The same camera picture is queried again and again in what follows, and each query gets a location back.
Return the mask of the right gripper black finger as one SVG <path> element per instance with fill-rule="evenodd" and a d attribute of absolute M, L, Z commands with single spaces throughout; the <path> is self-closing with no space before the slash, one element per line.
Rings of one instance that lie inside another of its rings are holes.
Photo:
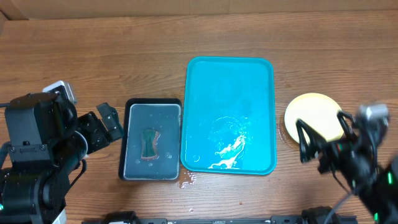
<path fill-rule="evenodd" d="M 344 138 L 349 140 L 357 140 L 358 137 L 353 131 L 353 128 L 356 125 L 353 115 L 345 111 L 339 111 L 337 112 L 337 118 L 343 129 Z"/>
<path fill-rule="evenodd" d="M 296 121 L 296 128 L 299 138 L 301 163 L 317 158 L 323 145 L 326 144 L 326 139 L 302 119 Z"/>

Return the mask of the yellow plate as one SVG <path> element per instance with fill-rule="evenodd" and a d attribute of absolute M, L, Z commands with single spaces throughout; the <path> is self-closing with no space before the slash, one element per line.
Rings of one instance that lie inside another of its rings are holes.
<path fill-rule="evenodd" d="M 343 129 L 337 113 L 341 107 L 330 97 L 320 93 L 306 93 L 294 98 L 285 111 L 284 124 L 290 137 L 299 143 L 296 121 L 301 119 L 327 141 L 339 139 Z"/>

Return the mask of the orange green scrub sponge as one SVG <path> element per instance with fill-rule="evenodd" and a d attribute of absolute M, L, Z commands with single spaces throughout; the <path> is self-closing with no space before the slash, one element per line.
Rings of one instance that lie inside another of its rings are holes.
<path fill-rule="evenodd" d="M 157 141 L 159 137 L 160 137 L 159 132 L 154 129 L 143 130 L 141 136 L 141 141 L 142 141 L 141 159 L 152 160 L 152 159 L 157 159 L 159 157 L 159 153 L 157 150 Z"/>

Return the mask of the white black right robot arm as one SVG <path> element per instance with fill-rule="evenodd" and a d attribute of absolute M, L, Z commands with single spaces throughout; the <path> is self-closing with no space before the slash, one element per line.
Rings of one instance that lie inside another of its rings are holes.
<path fill-rule="evenodd" d="M 328 141 L 302 119 L 296 122 L 301 162 L 319 159 L 321 174 L 340 172 L 347 195 L 357 196 L 375 223 L 397 223 L 397 160 L 387 167 L 378 164 L 377 150 L 387 133 L 389 112 L 368 106 L 356 115 L 336 114 L 344 136 Z"/>

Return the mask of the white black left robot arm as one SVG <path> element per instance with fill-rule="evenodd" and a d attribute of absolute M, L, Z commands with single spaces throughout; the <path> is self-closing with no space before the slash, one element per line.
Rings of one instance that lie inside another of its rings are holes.
<path fill-rule="evenodd" d="M 6 104 L 10 140 L 1 159 L 1 223 L 54 223 L 65 213 L 65 196 L 75 184 L 70 174 L 86 171 L 85 156 L 124 135 L 118 112 L 107 103 L 78 116 L 59 93 L 28 94 Z"/>

